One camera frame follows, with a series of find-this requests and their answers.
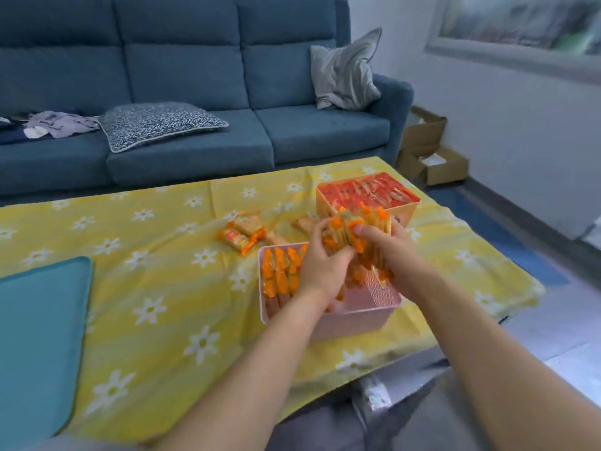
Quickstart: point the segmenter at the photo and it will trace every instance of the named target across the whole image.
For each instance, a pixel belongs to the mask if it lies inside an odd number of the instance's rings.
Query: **floral tablecloth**
[[[305,241],[290,222],[315,211],[317,183],[381,171],[422,198],[409,229],[421,252],[490,314],[544,292],[379,158],[0,209],[0,276],[79,255],[94,260],[66,432],[141,440],[169,429],[263,328],[256,250],[242,258],[215,234],[237,212],[262,210],[269,228]],[[407,301],[378,332],[313,343],[282,414],[433,344]]]

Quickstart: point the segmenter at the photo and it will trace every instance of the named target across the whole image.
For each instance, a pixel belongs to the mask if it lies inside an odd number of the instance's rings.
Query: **person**
[[[321,244],[326,224],[312,232],[292,301],[154,449],[266,447],[311,332],[355,255],[347,247],[327,256]],[[369,226],[356,233],[380,248],[394,273],[393,286],[423,313],[494,449],[601,449],[601,410],[436,272],[400,224],[393,222],[392,236]]]

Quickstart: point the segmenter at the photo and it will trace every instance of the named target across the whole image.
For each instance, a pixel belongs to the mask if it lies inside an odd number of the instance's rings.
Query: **person's left hand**
[[[306,250],[299,275],[296,296],[311,296],[321,310],[340,291],[349,263],[357,252],[345,247],[333,256],[328,256],[321,242],[321,234],[330,219],[321,220],[313,227],[309,247]]]

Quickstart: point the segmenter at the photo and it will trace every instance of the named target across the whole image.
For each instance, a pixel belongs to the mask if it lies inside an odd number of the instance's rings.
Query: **sofa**
[[[310,46],[349,42],[347,0],[3,0],[0,116],[182,101],[229,127],[118,154],[101,130],[0,145],[0,203],[369,156],[393,164],[410,84],[375,75],[382,97],[365,112],[316,108]]]

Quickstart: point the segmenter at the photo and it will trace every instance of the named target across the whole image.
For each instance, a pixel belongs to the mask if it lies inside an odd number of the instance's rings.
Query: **person's left arm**
[[[327,256],[321,244],[326,223],[313,230],[294,298],[155,450],[259,451],[267,446],[313,328],[354,256],[350,248]]]

